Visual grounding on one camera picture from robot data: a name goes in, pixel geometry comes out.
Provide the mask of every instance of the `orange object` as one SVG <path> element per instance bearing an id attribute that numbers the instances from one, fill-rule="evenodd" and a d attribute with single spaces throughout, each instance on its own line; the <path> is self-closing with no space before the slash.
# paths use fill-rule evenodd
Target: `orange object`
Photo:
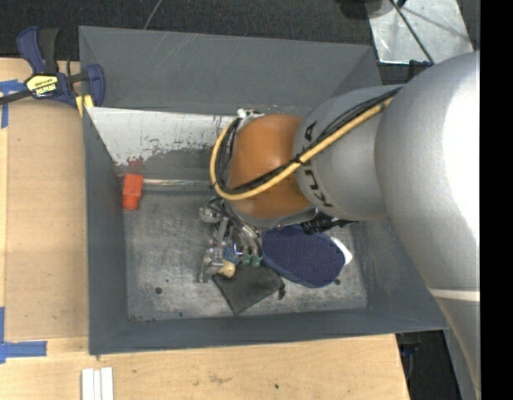
<path id="1" fill-rule="evenodd" d="M 127 210 L 137 210 L 142 198 L 143 175 L 126 173 L 123 179 L 122 205 Z"/>
<path id="2" fill-rule="evenodd" d="M 291 114 L 266 114 L 238 131 L 232 148 L 227 186 L 234 188 L 248 183 L 288 163 L 302 120 L 303 117 Z M 236 200 L 232 205 L 249 217 L 280 218 L 300 212 L 310 206 L 310 202 L 292 174 L 269 190 L 255 197 Z"/>

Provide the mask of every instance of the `bin floor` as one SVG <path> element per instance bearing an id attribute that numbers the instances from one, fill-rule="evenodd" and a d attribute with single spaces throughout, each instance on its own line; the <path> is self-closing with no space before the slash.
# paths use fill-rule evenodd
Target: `bin floor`
<path id="1" fill-rule="evenodd" d="M 216 284 L 198 282 L 210 229 L 200 221 L 198 210 L 211 196 L 204 189 L 145 191 L 139 209 L 125 212 L 131 320 L 232 316 Z M 348 227 L 333 228 L 330 234 L 351 244 Z M 311 289 L 284 279 L 283 299 L 271 295 L 241 315 L 366 307 L 366 291 L 356 259 L 341 270 L 337 280 L 327 287 Z"/>

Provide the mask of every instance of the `yellow cable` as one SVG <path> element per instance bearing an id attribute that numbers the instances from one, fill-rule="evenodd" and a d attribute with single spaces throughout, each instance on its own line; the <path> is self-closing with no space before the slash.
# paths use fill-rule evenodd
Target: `yellow cable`
<path id="1" fill-rule="evenodd" d="M 282 172 L 278 173 L 275 177 L 270 179 L 269 181 L 263 183 L 262 185 L 259 185 L 258 187 L 253 188 L 252 190 L 245 191 L 245 192 L 239 192 L 236 194 L 230 194 L 228 192 L 224 192 L 221 187 L 217 183 L 217 175 L 216 175 L 216 158 L 217 153 L 219 151 L 220 145 L 223 142 L 224 137 L 227 135 L 228 127 L 225 128 L 222 132 L 222 134 L 217 139 L 216 143 L 214 144 L 214 148 L 212 149 L 212 155 L 210 159 L 210 177 L 212 180 L 212 185 L 214 186 L 214 189 L 216 190 L 216 193 L 221 196 L 222 198 L 225 198 L 226 200 L 243 200 L 245 198 L 251 198 L 256 196 L 257 194 L 263 193 L 264 191 L 268 190 L 269 188 L 277 185 L 280 181 L 282 181 L 287 176 L 294 173 L 303 163 L 308 162 L 311 158 L 313 158 L 316 154 L 323 151 L 325 148 L 329 147 L 332 143 L 340 139 L 342 136 L 344 136 L 346 133 L 350 132 L 352 129 L 356 128 L 359 124 L 362 124 L 367 119 L 372 118 L 373 116 L 380 113 L 384 108 L 387 107 L 387 105 L 391 102 L 392 98 L 389 97 L 387 100 L 383 101 L 380 104 L 375 105 L 374 107 L 371 107 L 359 116 L 353 118 L 350 122 L 344 124 L 342 127 L 340 127 L 337 131 L 335 131 L 332 135 L 329 135 L 326 137 L 323 141 L 321 141 L 319 144 L 317 144 L 314 148 L 308 150 L 304 154 L 302 154 L 299 157 L 300 162 L 292 162 L 290 165 L 288 165 Z"/>

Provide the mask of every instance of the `blue tape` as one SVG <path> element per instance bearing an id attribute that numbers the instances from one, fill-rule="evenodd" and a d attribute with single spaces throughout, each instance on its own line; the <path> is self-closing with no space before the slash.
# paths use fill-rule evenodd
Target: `blue tape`
<path id="1" fill-rule="evenodd" d="M 5 342 L 5 308 L 0 307 L 0 364 L 7 358 L 45 357 L 47 341 Z"/>
<path id="2" fill-rule="evenodd" d="M 12 92 L 21 92 L 25 89 L 25 85 L 22 82 L 19 82 L 17 79 L 7 80 L 5 82 L 0 82 L 0 92 L 4 95 L 8 95 Z M 8 104 L 5 103 L 2 105 L 1 110 L 1 129 L 4 129 L 8 126 Z"/>

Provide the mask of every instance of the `red stain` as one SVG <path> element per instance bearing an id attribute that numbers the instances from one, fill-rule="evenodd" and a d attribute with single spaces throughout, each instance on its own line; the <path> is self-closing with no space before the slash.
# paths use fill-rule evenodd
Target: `red stain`
<path id="1" fill-rule="evenodd" d="M 127 164 L 132 168 L 139 168 L 140 166 L 143 166 L 143 157 L 135 158 L 134 160 L 128 158 Z"/>

